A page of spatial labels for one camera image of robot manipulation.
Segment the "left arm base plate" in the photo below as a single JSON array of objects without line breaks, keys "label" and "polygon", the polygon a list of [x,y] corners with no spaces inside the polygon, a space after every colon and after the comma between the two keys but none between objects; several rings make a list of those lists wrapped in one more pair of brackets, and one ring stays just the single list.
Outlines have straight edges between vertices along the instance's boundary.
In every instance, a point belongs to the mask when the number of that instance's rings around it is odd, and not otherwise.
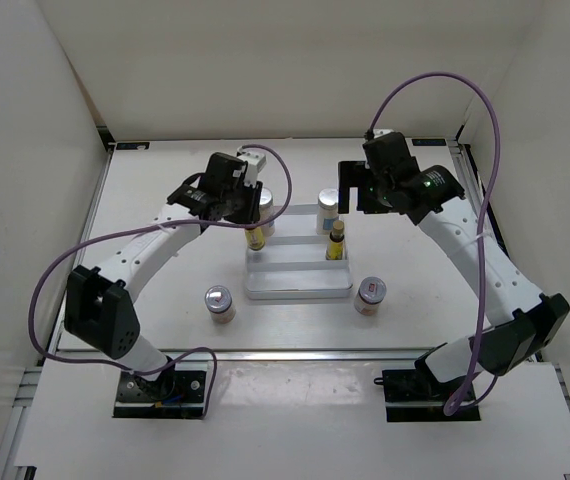
[{"label": "left arm base plate", "polygon": [[121,373],[112,417],[117,419],[203,420],[218,367],[168,369],[154,381]]}]

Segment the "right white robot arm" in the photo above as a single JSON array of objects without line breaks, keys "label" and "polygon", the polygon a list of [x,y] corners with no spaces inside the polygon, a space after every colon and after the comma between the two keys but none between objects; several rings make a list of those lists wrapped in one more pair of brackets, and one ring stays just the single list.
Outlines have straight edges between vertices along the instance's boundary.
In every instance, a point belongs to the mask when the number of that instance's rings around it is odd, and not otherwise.
[{"label": "right white robot arm", "polygon": [[498,244],[480,231],[480,217],[455,177],[441,165],[419,168],[415,157],[372,168],[338,165],[338,210],[349,211],[350,191],[365,214],[407,216],[430,237],[477,296],[473,335],[435,347],[415,368],[432,387],[487,372],[506,375],[546,347],[570,311],[565,297],[547,295],[528,280]]}]

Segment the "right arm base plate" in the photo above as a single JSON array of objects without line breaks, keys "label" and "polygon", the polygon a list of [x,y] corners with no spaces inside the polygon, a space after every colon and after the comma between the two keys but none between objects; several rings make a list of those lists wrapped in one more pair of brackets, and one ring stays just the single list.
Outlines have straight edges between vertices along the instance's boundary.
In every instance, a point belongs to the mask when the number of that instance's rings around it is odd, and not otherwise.
[{"label": "right arm base plate", "polygon": [[480,421],[473,388],[468,390],[454,415],[444,413],[445,403],[463,384],[463,380],[461,377],[445,384],[432,385],[415,369],[392,369],[383,370],[373,383],[383,389],[388,423]]}]

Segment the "small yellow bottle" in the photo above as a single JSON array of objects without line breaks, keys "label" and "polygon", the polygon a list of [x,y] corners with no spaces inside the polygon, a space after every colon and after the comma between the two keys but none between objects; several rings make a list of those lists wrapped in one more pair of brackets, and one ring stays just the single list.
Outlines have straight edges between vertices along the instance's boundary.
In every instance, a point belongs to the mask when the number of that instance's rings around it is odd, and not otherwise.
[{"label": "small yellow bottle", "polygon": [[261,227],[245,230],[247,247],[252,251],[260,251],[265,246],[265,237]]},{"label": "small yellow bottle", "polygon": [[335,220],[328,237],[327,260],[342,260],[344,257],[345,226],[342,220]]}]

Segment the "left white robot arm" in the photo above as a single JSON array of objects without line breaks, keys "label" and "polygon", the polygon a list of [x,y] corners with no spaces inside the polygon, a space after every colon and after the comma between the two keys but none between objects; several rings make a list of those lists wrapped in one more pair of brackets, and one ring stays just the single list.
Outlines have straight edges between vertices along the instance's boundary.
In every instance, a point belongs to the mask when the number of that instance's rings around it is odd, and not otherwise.
[{"label": "left white robot arm", "polygon": [[93,268],[76,267],[68,276],[64,327],[73,336],[134,373],[139,389],[154,400],[177,394],[170,358],[140,333],[134,303],[147,283],[206,227],[225,220],[254,224],[263,183],[241,180],[182,184],[154,218],[156,228],[135,235],[112,257]]}]

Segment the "short jar red label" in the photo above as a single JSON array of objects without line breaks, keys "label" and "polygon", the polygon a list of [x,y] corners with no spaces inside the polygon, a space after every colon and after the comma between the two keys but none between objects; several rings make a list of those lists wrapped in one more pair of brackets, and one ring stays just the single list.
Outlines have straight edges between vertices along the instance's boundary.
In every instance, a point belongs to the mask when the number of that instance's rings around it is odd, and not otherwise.
[{"label": "short jar red label", "polygon": [[227,324],[236,315],[231,292],[225,286],[215,285],[209,288],[205,293],[204,302],[215,323]]},{"label": "short jar red label", "polygon": [[354,308],[365,316],[375,315],[387,293],[385,282],[375,276],[364,278],[354,297]]}]

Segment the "tall jar silver lid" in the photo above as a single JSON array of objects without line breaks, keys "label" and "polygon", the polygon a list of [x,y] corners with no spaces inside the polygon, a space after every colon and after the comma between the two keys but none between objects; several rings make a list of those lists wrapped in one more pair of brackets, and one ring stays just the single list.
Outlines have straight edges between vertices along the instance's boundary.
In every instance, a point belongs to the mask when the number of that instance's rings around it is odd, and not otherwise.
[{"label": "tall jar silver lid", "polygon": [[319,192],[316,218],[317,234],[328,235],[331,232],[334,222],[339,219],[338,200],[338,190],[335,188],[327,188]]},{"label": "tall jar silver lid", "polygon": [[263,222],[261,230],[265,237],[271,237],[275,232],[275,223],[272,219],[274,213],[273,194],[268,188],[263,187],[259,201],[259,221]]}]

